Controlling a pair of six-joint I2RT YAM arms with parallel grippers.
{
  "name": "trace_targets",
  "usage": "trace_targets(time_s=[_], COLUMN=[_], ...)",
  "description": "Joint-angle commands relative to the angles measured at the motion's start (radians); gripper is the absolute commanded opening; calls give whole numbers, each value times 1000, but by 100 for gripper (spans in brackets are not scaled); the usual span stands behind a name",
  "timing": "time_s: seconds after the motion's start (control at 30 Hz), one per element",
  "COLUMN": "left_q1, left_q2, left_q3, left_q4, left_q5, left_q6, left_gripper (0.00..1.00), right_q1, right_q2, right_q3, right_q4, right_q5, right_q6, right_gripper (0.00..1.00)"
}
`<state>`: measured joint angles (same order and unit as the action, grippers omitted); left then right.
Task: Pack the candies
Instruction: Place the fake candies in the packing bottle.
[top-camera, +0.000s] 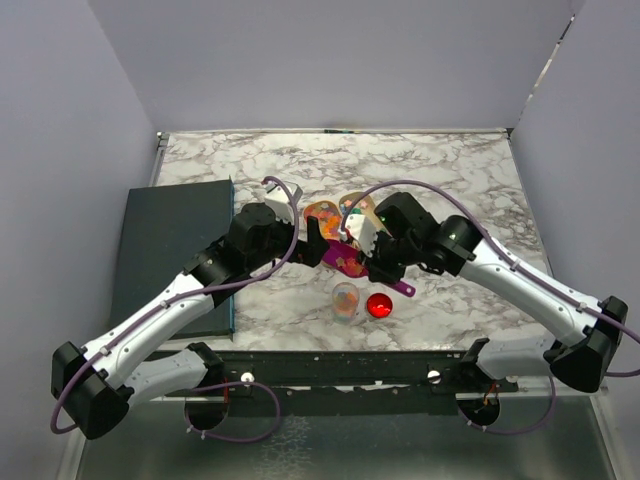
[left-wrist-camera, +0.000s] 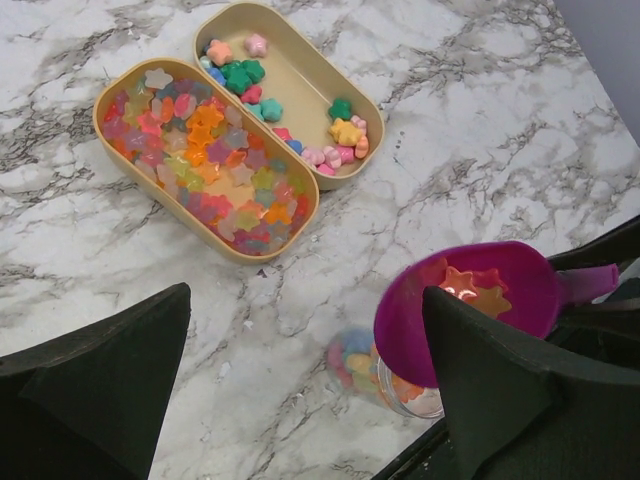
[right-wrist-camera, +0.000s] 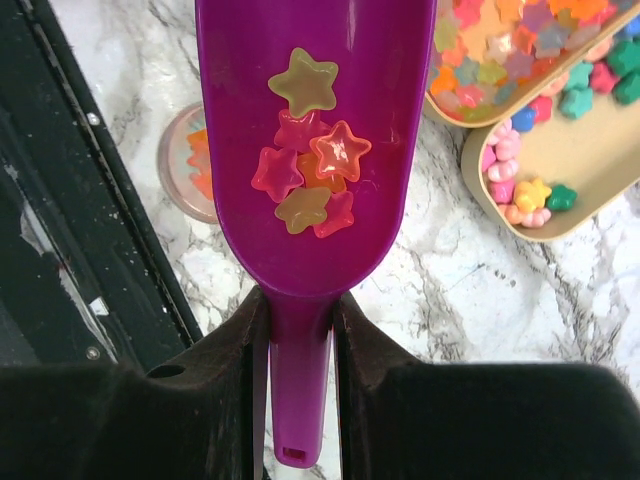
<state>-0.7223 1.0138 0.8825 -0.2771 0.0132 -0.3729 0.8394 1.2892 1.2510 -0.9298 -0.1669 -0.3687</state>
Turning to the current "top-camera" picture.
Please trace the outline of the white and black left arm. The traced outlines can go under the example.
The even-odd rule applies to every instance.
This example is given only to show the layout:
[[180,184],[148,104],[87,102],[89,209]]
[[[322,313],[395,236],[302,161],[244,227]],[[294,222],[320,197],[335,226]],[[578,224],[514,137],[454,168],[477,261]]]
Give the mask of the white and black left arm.
[[151,302],[82,347],[71,342],[58,347],[51,372],[52,432],[78,429],[96,439],[141,402],[176,391],[206,395],[231,388],[223,361],[204,343],[161,360],[149,357],[192,321],[267,279],[267,273],[255,273],[261,267],[276,272],[287,262],[318,266],[329,248],[318,220],[308,220],[304,240],[298,229],[267,204],[249,203],[232,218],[228,232],[189,260]]

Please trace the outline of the purple plastic scoop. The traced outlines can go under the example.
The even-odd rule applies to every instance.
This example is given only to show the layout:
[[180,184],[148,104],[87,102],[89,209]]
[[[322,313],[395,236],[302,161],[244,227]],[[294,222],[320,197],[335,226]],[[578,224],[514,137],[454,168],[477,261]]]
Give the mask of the purple plastic scoop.
[[[364,278],[369,276],[367,268],[358,260],[359,250],[333,239],[329,239],[328,244],[329,249],[322,258],[325,264],[349,278]],[[409,298],[416,294],[416,289],[403,281],[395,284],[386,283],[386,286]]]

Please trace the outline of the red round lid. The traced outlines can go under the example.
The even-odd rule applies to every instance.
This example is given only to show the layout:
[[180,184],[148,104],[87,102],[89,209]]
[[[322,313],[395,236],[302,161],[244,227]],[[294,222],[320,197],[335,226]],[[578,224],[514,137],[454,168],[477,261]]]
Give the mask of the red round lid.
[[384,293],[374,293],[367,298],[366,310],[373,318],[386,318],[393,311],[393,301]]

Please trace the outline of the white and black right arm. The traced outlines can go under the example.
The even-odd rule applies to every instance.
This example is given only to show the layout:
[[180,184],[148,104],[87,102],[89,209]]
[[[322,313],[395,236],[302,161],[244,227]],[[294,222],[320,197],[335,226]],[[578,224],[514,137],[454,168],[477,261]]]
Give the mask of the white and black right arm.
[[376,280],[399,280],[409,266],[480,285],[546,329],[539,337],[479,340],[459,367],[461,383],[481,391],[494,379],[550,374],[584,393],[596,392],[620,344],[627,304],[599,300],[540,272],[509,252],[479,224],[451,215],[438,222],[409,193],[375,209],[384,229],[366,263]]

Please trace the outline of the clear plastic cup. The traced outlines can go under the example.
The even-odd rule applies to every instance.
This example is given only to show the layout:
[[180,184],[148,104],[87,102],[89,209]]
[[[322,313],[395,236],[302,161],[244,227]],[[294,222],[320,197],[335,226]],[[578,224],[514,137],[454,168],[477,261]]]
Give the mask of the clear plastic cup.
[[347,324],[357,315],[360,303],[359,289],[352,283],[338,283],[332,291],[332,312],[336,322]]

